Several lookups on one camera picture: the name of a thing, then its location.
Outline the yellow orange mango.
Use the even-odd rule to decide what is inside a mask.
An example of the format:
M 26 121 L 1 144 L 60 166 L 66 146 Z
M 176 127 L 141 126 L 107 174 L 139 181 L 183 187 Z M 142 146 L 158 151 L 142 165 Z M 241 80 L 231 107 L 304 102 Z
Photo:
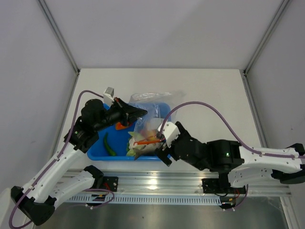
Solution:
M 154 141 L 157 140 L 158 138 L 156 137 L 157 135 L 157 130 L 155 127 L 151 125 L 150 122 L 146 122 L 144 124 L 144 127 L 141 131 L 142 136 L 145 138 L 147 141 Z

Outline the white cauliflower with leaves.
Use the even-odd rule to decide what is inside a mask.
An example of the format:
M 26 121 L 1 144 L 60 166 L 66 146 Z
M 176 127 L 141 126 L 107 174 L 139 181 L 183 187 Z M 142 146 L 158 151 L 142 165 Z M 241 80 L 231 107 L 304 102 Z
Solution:
M 144 150 L 146 148 L 146 145 L 138 145 L 136 142 L 138 141 L 141 142 L 146 139 L 144 138 L 144 136 L 142 136 L 137 132 L 128 132 L 128 134 L 130 137 L 127 143 L 126 156 L 135 156 L 136 155 L 135 149 Z

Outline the clear zip top bag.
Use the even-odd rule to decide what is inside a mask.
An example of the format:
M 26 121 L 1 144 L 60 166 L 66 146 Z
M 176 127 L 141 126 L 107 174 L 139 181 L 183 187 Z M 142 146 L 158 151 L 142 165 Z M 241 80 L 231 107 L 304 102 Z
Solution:
M 129 104 L 147 111 L 137 119 L 134 130 L 130 131 L 127 143 L 127 156 L 138 159 L 142 156 L 153 156 L 154 150 L 162 144 L 157 142 L 157 129 L 168 113 L 179 105 L 185 92 L 135 93 L 131 95 Z

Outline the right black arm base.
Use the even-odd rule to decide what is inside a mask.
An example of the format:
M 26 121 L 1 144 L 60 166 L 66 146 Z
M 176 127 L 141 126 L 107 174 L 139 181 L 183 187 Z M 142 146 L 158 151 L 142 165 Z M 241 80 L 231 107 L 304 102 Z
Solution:
M 225 197 L 229 194 L 245 194 L 246 187 L 232 187 L 227 181 L 221 181 L 218 178 L 203 178 L 202 179 L 203 193 L 214 194 L 220 197 Z

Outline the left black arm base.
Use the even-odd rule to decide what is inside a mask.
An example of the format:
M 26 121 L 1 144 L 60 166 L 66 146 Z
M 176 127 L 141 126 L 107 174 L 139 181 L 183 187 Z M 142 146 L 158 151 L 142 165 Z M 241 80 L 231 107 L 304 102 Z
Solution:
M 102 187 L 116 192 L 118 188 L 119 178 L 118 177 L 104 177 L 102 182 Z

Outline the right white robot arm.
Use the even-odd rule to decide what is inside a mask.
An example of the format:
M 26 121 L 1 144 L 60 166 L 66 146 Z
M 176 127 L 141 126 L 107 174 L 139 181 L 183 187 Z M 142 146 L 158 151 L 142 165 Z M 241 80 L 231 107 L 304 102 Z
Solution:
M 180 122 L 166 122 L 157 129 L 157 137 L 165 142 L 156 150 L 167 165 L 168 156 L 182 160 L 202 171 L 218 173 L 218 188 L 229 192 L 248 184 L 275 179 L 294 185 L 305 181 L 305 151 L 301 144 L 285 149 L 246 148 L 231 140 L 202 143 L 191 137 Z

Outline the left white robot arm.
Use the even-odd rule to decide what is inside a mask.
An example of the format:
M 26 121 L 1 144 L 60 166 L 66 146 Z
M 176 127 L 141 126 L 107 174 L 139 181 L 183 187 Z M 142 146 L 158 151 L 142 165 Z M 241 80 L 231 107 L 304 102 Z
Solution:
M 145 109 L 127 104 L 120 98 L 115 98 L 108 109 L 99 99 L 88 100 L 81 115 L 73 118 L 62 150 L 31 181 L 11 189 L 11 199 L 15 203 L 12 213 L 19 209 L 29 218 L 29 223 L 39 226 L 70 197 L 85 190 L 102 191 L 104 174 L 95 166 L 85 167 L 66 183 L 57 183 L 70 166 L 99 140 L 99 131 L 116 123 L 128 126 L 146 114 Z

